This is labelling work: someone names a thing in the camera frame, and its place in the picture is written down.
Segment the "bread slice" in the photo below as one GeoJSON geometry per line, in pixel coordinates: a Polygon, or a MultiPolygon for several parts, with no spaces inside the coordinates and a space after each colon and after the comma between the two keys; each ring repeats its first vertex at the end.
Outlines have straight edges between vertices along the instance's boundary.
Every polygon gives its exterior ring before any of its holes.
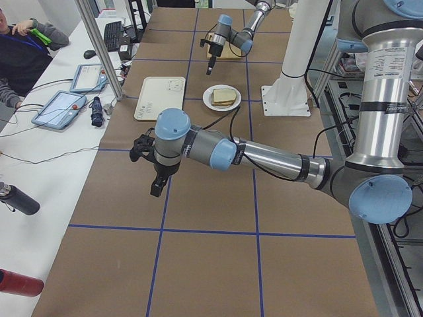
{"type": "Polygon", "coordinates": [[[213,106],[232,106],[237,99],[237,93],[231,88],[213,89],[211,104],[213,106]]]}

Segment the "gray sleeve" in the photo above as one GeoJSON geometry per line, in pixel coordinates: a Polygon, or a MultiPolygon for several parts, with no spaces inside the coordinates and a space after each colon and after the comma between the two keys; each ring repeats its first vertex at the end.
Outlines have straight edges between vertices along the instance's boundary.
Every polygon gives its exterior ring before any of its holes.
{"type": "Polygon", "coordinates": [[[20,97],[10,88],[7,79],[0,79],[0,102],[4,102],[6,106],[14,108],[20,101],[22,100],[20,100],[20,97]]]}
{"type": "Polygon", "coordinates": [[[38,23],[37,30],[52,40],[52,43],[48,44],[48,47],[53,51],[57,51],[69,44],[69,38],[66,34],[48,22],[46,24],[38,23]]]}

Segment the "robotic arm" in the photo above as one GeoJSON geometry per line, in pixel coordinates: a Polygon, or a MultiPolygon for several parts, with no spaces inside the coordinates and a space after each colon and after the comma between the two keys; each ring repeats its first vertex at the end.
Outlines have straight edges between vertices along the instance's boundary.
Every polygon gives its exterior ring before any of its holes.
{"type": "Polygon", "coordinates": [[[157,119],[156,138],[142,135],[131,150],[133,161],[144,157],[155,166],[151,193],[160,195],[181,158],[190,157],[219,170],[246,164],[306,182],[370,223],[390,223],[406,213],[412,191],[397,153],[412,58],[423,39],[423,2],[343,0],[340,25],[338,37],[348,49],[362,39],[369,50],[353,155],[345,162],[296,155],[204,131],[182,110],[169,109],[157,119]]]}
{"type": "Polygon", "coordinates": [[[230,16],[221,15],[216,24],[213,38],[211,40],[205,38],[200,40],[201,47],[204,47],[205,43],[210,45],[209,53],[211,58],[207,68],[207,75],[212,73],[216,58],[221,56],[226,41],[238,47],[244,53],[248,53],[251,50],[254,33],[258,30],[258,27],[262,24],[267,14],[275,6],[274,0],[256,2],[256,10],[242,31],[237,32],[232,28],[232,18],[230,16]]]}

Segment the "red bottle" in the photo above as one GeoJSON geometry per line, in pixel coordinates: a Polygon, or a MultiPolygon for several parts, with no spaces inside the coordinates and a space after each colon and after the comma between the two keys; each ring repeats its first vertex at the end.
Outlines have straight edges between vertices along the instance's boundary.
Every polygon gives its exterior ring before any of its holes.
{"type": "Polygon", "coordinates": [[[44,287],[40,279],[0,269],[0,292],[35,297],[44,287]]]}

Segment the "person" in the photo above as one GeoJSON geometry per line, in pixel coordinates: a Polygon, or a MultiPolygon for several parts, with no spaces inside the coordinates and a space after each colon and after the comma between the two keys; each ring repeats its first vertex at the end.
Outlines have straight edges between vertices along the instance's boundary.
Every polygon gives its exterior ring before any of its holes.
{"type": "Polygon", "coordinates": [[[52,61],[47,49],[56,51],[69,43],[69,38],[50,23],[41,24],[35,18],[14,26],[0,9],[0,102],[19,108],[19,96],[26,96],[52,61]],[[45,45],[30,30],[37,29],[51,43],[45,45]]]}

